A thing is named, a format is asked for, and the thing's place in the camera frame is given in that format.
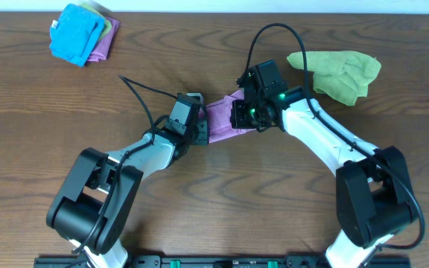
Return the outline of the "purple microfiber cloth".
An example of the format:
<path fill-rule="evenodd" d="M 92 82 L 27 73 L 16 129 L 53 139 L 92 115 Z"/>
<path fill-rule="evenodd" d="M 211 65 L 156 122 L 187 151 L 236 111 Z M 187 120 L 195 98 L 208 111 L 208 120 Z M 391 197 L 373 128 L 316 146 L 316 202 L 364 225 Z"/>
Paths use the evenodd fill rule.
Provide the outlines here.
<path fill-rule="evenodd" d="M 230 121 L 232 102 L 243 99 L 244 92 L 239 89 L 206 106 L 210 144 L 252 131 L 252 129 L 233 129 Z"/>

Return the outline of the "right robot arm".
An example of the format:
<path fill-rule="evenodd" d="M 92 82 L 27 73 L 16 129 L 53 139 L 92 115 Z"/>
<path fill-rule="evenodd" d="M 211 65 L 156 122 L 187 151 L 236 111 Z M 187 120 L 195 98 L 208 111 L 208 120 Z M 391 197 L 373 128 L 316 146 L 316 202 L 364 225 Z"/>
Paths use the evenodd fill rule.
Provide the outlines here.
<path fill-rule="evenodd" d="M 325 252 L 330 267 L 366 267 L 389 239 L 422 219 L 397 148 L 380 149 L 349 132 L 307 89 L 288 87 L 272 60 L 248 68 L 236 83 L 244 99 L 232 104 L 233 128 L 262 132 L 278 127 L 334 174 L 341 231 Z"/>

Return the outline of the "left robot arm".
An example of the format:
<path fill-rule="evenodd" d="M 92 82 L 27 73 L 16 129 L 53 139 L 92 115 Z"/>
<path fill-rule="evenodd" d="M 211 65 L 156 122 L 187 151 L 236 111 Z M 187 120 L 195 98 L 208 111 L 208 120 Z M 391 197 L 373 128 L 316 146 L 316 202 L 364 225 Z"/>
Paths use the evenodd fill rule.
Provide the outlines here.
<path fill-rule="evenodd" d="M 142 180 L 208 143 L 200 93 L 179 94 L 134 144 L 103 153 L 92 147 L 76 158 L 49 207 L 46 224 L 74 246 L 70 267 L 125 267 L 129 256 L 120 235 Z"/>

